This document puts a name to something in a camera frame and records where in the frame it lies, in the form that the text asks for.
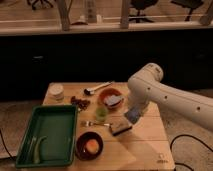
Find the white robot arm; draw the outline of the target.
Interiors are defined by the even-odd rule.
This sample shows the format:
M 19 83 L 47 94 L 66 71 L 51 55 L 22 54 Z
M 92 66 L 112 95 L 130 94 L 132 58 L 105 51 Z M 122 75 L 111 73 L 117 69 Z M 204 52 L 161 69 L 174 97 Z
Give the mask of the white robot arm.
M 130 104 L 142 107 L 148 101 L 161 104 L 213 132 L 213 98 L 176 89 L 161 83 L 163 70 L 148 63 L 127 82 Z

